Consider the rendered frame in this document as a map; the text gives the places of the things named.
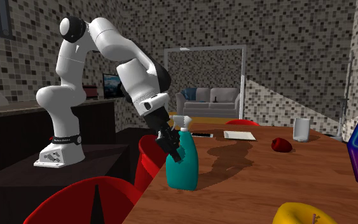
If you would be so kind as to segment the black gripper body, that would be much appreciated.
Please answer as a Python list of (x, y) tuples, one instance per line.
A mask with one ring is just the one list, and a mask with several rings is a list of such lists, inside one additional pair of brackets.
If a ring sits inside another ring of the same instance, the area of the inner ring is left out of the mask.
[(162, 142), (176, 144), (179, 142), (178, 131), (172, 130), (172, 127), (169, 125), (169, 114), (164, 106), (150, 112), (148, 115), (145, 115), (144, 119), (148, 127), (153, 129), (158, 134), (158, 138), (156, 140), (158, 144)]

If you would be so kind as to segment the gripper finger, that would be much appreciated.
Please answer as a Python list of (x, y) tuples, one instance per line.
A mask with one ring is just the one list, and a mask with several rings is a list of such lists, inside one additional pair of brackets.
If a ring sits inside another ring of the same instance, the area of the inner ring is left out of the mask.
[(155, 142), (165, 153), (170, 153), (171, 147), (170, 147), (170, 139), (168, 137), (158, 136)]
[(179, 141), (168, 144), (168, 153), (173, 158), (174, 162), (179, 163), (182, 160), (178, 149), (180, 148)]

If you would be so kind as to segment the teal spray bottle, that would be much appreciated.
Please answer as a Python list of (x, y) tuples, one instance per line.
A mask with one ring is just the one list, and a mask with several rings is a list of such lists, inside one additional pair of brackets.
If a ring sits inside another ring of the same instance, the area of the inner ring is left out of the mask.
[(177, 152), (181, 159), (175, 162), (171, 155), (166, 158), (166, 178), (167, 184), (171, 188), (179, 190), (193, 191), (198, 184), (198, 152), (196, 150), (195, 142), (188, 127), (192, 118), (184, 115), (171, 115), (175, 126), (181, 129), (178, 132), (179, 147)]

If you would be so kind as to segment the red chair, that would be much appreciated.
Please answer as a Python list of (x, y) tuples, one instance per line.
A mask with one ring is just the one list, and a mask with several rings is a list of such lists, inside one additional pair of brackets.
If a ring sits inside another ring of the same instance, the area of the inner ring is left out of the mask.
[(228, 125), (252, 125), (252, 126), (259, 126), (258, 123), (253, 122), (253, 121), (251, 121), (251, 120), (245, 120), (245, 119), (230, 120), (230, 121), (226, 122), (226, 124), (228, 124)]
[(122, 224), (141, 195), (123, 179), (88, 178), (53, 194), (23, 224)]
[(156, 135), (145, 135), (139, 140), (139, 159), (134, 186), (144, 192), (166, 161), (165, 153), (156, 143)]

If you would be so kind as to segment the grey sofa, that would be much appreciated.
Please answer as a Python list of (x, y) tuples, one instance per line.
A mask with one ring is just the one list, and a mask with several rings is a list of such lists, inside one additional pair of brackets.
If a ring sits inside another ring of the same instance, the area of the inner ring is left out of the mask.
[(238, 88), (186, 88), (176, 93), (178, 115), (238, 118), (239, 104)]

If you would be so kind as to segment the white flat book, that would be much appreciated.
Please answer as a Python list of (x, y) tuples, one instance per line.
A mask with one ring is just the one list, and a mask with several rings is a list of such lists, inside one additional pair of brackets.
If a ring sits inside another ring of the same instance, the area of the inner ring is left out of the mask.
[(225, 139), (237, 139), (237, 140), (246, 140), (246, 141), (255, 141), (256, 138), (252, 135), (251, 132), (242, 132), (242, 131), (224, 131)]

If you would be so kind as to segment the dark red box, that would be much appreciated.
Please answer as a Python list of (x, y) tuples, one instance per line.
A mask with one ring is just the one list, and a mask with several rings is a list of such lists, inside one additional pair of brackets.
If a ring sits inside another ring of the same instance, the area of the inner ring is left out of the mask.
[(96, 85), (83, 85), (83, 90), (86, 93), (86, 99), (98, 99), (99, 98)]

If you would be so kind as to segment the brown wooden table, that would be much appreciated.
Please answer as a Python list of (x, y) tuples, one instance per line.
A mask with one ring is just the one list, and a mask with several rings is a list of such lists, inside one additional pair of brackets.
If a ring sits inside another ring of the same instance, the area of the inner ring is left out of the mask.
[[(255, 141), (225, 139), (224, 131), (251, 132)], [(272, 224), (280, 205), (315, 206), (338, 224), (358, 224), (358, 183), (347, 147), (314, 130), (292, 141), (290, 127), (194, 123), (199, 157), (194, 191), (168, 187), (161, 170), (123, 224)], [(273, 151), (273, 139), (293, 151)]]

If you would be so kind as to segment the dark red apple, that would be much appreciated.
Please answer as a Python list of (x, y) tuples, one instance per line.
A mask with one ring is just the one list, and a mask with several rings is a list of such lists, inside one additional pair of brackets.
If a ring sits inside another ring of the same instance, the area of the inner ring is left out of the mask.
[(293, 149), (293, 147), (289, 141), (287, 141), (286, 139), (280, 138), (280, 137), (275, 138), (272, 141), (271, 147), (272, 147), (272, 150), (274, 150), (276, 152), (281, 152), (281, 153), (288, 153)]

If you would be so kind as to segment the white cup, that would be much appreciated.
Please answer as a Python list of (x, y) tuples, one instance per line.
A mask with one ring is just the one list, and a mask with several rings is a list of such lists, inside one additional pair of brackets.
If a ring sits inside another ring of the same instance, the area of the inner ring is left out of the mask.
[(295, 118), (293, 125), (293, 139), (297, 142), (305, 143), (308, 141), (310, 133), (309, 118)]

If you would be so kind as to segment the yellow banana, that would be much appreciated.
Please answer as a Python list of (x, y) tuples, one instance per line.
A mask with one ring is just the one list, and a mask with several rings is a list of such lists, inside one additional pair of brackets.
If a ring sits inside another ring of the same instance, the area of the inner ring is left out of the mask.
[(338, 224), (324, 211), (308, 204), (286, 202), (282, 204), (272, 224)]

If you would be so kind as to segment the dark counter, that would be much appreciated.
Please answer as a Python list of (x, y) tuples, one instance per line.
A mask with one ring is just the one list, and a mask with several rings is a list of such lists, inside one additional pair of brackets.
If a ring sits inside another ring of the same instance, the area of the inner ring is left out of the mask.
[[(73, 107), (79, 119), (83, 144), (114, 144), (116, 128), (114, 101), (90, 101)], [(53, 125), (43, 109), (29, 109), (0, 115), (0, 170), (29, 156), (38, 154), (50, 144)]]

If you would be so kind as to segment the grey door frame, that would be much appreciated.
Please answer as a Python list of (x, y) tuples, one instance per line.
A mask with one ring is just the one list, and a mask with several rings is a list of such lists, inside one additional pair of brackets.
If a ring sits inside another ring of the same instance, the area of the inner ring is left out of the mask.
[(240, 104), (238, 111), (238, 118), (244, 118), (244, 101), (245, 101), (245, 86), (246, 86), (246, 54), (247, 45), (223, 45), (223, 46), (198, 46), (198, 47), (177, 47), (177, 48), (164, 48), (163, 49), (163, 66), (166, 70), (169, 69), (168, 54), (170, 52), (183, 52), (183, 51), (210, 51), (210, 50), (237, 50), (242, 51), (241, 60), (241, 75), (240, 75)]

